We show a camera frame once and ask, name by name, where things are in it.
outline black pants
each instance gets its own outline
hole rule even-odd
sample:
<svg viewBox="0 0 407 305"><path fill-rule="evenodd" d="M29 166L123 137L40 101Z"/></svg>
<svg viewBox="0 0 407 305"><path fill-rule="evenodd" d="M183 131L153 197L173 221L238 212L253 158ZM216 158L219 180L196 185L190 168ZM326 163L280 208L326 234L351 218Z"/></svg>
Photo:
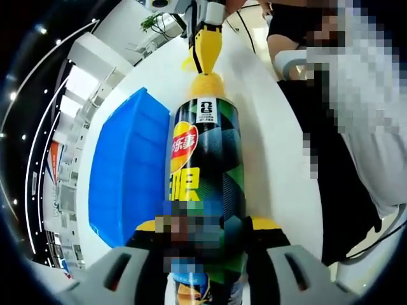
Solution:
<svg viewBox="0 0 407 305"><path fill-rule="evenodd" d="M360 181L350 153L338 134L333 112L322 101L321 87L306 81L279 81L317 164L324 224L322 261L341 261L365 239L381 220L369 193Z"/></svg>

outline white chair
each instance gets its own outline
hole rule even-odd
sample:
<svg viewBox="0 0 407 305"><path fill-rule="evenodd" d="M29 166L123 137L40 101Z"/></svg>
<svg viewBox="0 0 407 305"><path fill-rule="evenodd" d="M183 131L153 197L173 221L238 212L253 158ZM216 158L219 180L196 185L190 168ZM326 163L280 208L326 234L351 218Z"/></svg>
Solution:
<svg viewBox="0 0 407 305"><path fill-rule="evenodd" d="M401 205L399 207L396 219L394 219L382 236L393 232L393 230L397 229L407 220L406 206ZM364 290L369 289L391 259L403 230L404 228L400 229L361 255L339 262L336 280L358 293L363 293Z"/></svg>

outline window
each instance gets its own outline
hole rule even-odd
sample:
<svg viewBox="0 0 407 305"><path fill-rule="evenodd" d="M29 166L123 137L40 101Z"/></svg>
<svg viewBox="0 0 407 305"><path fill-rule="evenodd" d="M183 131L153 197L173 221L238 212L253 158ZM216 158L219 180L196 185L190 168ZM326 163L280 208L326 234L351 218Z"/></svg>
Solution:
<svg viewBox="0 0 407 305"><path fill-rule="evenodd" d="M99 80L87 73L85 70L72 66L69 79L66 83L66 88L75 93L77 96L87 100L90 95L96 90L99 85Z"/></svg>

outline product label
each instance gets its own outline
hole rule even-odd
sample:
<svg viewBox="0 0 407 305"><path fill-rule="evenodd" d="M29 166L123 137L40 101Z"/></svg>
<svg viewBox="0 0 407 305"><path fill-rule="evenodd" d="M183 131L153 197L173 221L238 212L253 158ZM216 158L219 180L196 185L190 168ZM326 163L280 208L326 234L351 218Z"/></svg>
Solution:
<svg viewBox="0 0 407 305"><path fill-rule="evenodd" d="M196 189L199 188L199 167L183 168L170 178L169 200L199 201Z"/></svg>
<svg viewBox="0 0 407 305"><path fill-rule="evenodd" d="M197 123L217 124L217 103L216 98L197 99Z"/></svg>
<svg viewBox="0 0 407 305"><path fill-rule="evenodd" d="M174 128L171 153L171 173L180 170L191 158L198 144L198 129L181 121Z"/></svg>
<svg viewBox="0 0 407 305"><path fill-rule="evenodd" d="M209 277L206 273L173 273L177 305L209 304Z"/></svg>

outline person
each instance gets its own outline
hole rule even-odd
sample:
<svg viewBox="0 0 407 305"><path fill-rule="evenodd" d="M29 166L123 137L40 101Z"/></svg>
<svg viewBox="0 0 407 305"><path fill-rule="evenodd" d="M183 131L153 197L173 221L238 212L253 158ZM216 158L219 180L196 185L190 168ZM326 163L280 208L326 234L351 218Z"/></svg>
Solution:
<svg viewBox="0 0 407 305"><path fill-rule="evenodd" d="M306 44L307 32L313 32L322 21L321 8L307 8L273 3L269 0L258 0L263 9L262 15L272 15L268 29L267 44L270 58L274 65L275 56L285 50L295 50L300 45ZM290 79L299 79L296 67L289 71Z"/></svg>
<svg viewBox="0 0 407 305"><path fill-rule="evenodd" d="M381 229L381 218L407 203L407 103L395 71L402 66L397 32L393 27L392 41L384 41L363 10L338 12L324 16L312 36L310 61L329 69L315 71L312 83L279 81L316 163L326 265L345 260L371 228Z"/></svg>

